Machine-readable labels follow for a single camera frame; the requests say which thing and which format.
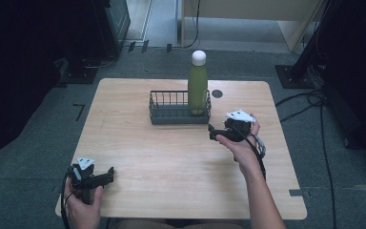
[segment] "floor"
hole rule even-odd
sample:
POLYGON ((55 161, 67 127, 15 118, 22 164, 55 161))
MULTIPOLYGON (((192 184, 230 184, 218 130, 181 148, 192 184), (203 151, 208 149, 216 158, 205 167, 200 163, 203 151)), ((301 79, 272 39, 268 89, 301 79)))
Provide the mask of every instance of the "floor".
MULTIPOLYGON (((142 29, 142 35, 139 36, 142 39, 129 39, 128 37, 128 42, 140 43, 149 40, 150 47, 162 48, 168 44, 180 47, 178 31, 181 20, 180 2, 176 5, 176 1, 173 0, 128 0, 127 3, 132 24, 135 21, 142 22, 142 17, 148 16, 145 25, 138 26, 142 29)), ((195 42, 195 18, 186 18, 185 24, 185 44, 193 43, 190 49, 290 53, 275 21, 200 17, 198 37, 195 42)), ((306 32, 304 44, 299 44, 295 52, 302 52, 306 45, 305 42, 312 36, 314 27, 315 23, 306 32)), ((130 30, 129 34, 136 32, 135 26, 132 25, 130 30)))

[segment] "hand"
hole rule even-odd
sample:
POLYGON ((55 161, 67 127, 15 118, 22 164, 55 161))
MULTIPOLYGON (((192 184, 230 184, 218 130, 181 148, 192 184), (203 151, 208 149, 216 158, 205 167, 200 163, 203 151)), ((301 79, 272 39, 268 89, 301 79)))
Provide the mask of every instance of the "hand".
POLYGON ((103 196, 103 187, 99 186, 94 192, 92 205, 87 205, 73 193, 71 180, 68 178, 64 190, 67 201, 67 215, 76 229, 96 229, 100 223, 100 202, 103 196))
MULTIPOLYGON (((256 122, 252 125, 250 133, 252 135, 257 135, 259 129, 260 124, 256 120, 256 122)), ((254 146, 256 146, 256 139, 252 135, 249 135, 248 139, 254 146)), ((251 173, 253 176, 258 176, 259 174, 262 175, 257 157, 246 140, 234 142, 223 135, 217 135, 215 139, 231 150, 231 152, 234 154, 234 158, 239 163, 240 171, 245 177, 247 177, 249 173, 251 173)))

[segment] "power cord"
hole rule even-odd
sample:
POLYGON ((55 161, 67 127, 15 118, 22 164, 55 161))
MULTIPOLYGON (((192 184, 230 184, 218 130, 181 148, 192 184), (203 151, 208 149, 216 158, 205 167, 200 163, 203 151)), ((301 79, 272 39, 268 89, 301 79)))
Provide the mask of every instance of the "power cord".
POLYGON ((319 115, 320 115, 320 133, 321 133, 321 137, 322 137, 323 155, 325 157, 326 170, 328 172, 330 189, 331 189, 333 226, 334 226, 334 229, 336 229, 337 228, 337 223, 336 223, 335 189, 334 189, 334 183, 333 183, 331 169, 330 169, 330 166, 329 166, 328 154, 327 154, 327 150, 326 150, 325 131, 324 131, 324 125, 323 125, 323 107, 326 105, 326 98, 325 98, 325 96, 324 96, 324 94, 321 90, 313 90, 310 93, 296 94, 296 95, 286 97, 286 98, 280 100, 279 102, 277 102, 275 104, 275 106, 277 107, 277 106, 279 106, 279 105, 281 105, 281 104, 283 104, 287 101, 292 100, 293 98, 300 97, 300 96, 307 96, 308 103, 310 105, 308 107, 306 107, 305 109, 301 110, 300 112, 288 115, 287 117, 281 119, 280 122, 282 123, 284 121, 287 121, 290 118, 292 118, 296 115, 299 115, 299 114, 305 112, 306 110, 308 110, 312 107, 320 107, 320 113, 319 113, 319 115), (313 102, 312 98, 317 98, 318 101, 313 102))

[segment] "wire basket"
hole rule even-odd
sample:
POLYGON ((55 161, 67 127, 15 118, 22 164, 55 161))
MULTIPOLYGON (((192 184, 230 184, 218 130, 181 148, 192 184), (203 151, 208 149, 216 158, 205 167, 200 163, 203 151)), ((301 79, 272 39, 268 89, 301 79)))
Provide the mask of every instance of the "wire basket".
POLYGON ((153 125, 208 124, 211 116, 210 92, 207 91, 206 108, 193 114, 187 91, 151 91, 150 117, 153 125))

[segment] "green bottle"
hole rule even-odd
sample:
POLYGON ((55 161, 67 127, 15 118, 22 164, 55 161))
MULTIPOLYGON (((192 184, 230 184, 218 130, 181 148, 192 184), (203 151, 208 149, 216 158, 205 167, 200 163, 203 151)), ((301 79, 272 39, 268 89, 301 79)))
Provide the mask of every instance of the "green bottle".
POLYGON ((207 109, 208 75, 206 54, 195 51, 192 55, 192 69, 188 80, 188 102, 193 115, 201 115, 207 109))

